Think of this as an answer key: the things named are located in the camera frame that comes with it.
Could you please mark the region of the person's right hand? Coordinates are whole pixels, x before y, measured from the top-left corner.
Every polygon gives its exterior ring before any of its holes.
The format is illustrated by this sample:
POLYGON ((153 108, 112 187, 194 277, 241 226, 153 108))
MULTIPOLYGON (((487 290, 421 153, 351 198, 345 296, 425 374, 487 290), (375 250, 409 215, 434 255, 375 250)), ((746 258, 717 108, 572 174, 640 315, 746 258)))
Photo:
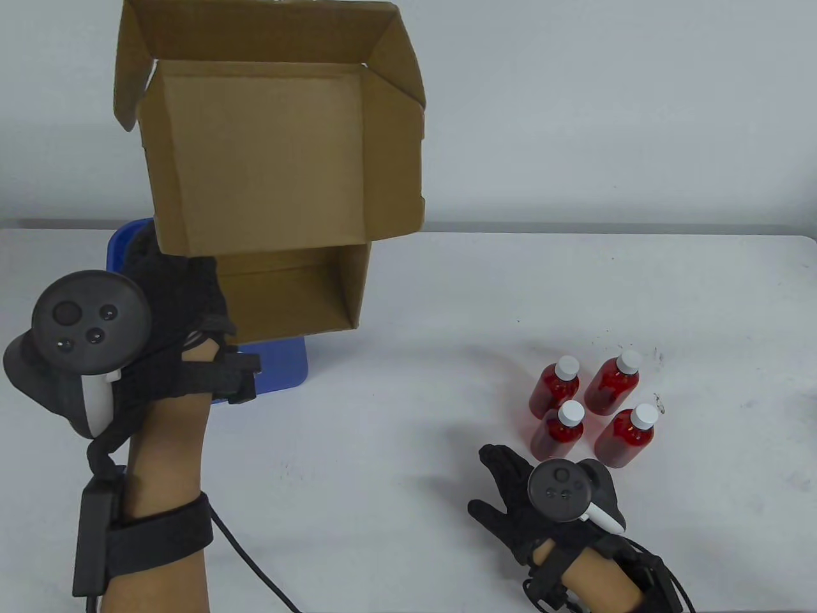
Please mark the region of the person's right hand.
POLYGON ((543 566, 566 572, 590 550, 607 560, 636 559, 624 538, 626 521, 607 467, 596 459, 552 459, 537 467, 508 446, 485 444, 479 461, 488 468, 504 510, 484 500, 469 515, 498 538, 520 564, 537 567, 534 552, 553 543, 543 566))

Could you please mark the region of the person's left hand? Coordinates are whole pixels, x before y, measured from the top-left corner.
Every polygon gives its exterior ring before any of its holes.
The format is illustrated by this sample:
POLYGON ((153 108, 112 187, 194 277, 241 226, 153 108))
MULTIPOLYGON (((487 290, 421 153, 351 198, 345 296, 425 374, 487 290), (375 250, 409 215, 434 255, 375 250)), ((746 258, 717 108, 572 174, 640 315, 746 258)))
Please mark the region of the person's left hand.
POLYGON ((154 401, 189 394, 240 399, 243 375, 225 359, 225 339, 236 332, 212 257, 164 254, 154 222, 134 235, 121 274, 135 282, 151 310, 151 334, 141 353, 112 386, 114 419, 87 448, 91 472, 110 479, 111 453, 143 424, 154 401))

